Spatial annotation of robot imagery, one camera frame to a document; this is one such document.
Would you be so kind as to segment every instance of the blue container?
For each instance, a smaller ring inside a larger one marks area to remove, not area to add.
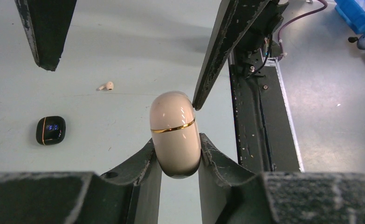
[[[365,33],[365,0],[335,0],[335,9],[356,34]]]

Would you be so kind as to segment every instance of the black metal frame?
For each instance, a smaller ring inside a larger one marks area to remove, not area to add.
[[[200,134],[204,224],[365,223],[365,175],[255,175]],[[156,224],[162,171],[150,140],[94,173],[0,173],[0,223]]]
[[[280,26],[281,14],[288,4],[278,5],[277,0],[228,3],[221,3],[218,11],[193,106],[196,110],[203,106],[229,57],[239,164],[254,173],[300,171],[276,68],[265,66],[246,79],[247,75],[252,74],[252,71],[247,72],[251,66],[257,70],[262,65],[262,52],[258,48],[264,38],[272,35]]]
[[[15,0],[35,63],[55,71],[62,56],[76,0]]]

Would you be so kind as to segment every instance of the purple cable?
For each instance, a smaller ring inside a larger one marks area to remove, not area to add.
[[[289,24],[295,22],[296,20],[298,19],[301,19],[305,16],[308,16],[308,15],[311,15],[311,14],[314,14],[314,13],[318,13],[318,12],[321,12],[322,10],[326,9],[328,7],[328,3],[325,1],[325,0],[317,0],[319,2],[321,2],[324,6],[319,8],[319,9],[316,9],[316,10],[313,10],[311,12],[308,12],[308,13],[305,13],[305,14],[302,14],[296,18],[293,18],[292,20],[288,21],[287,23],[285,23],[279,30],[278,30],[278,34],[277,34],[277,40],[278,40],[278,44],[280,45],[280,50],[281,50],[281,55],[277,57],[277,59],[280,61],[283,57],[284,57],[284,50],[282,48],[282,39],[281,39],[281,31],[287,27]]]

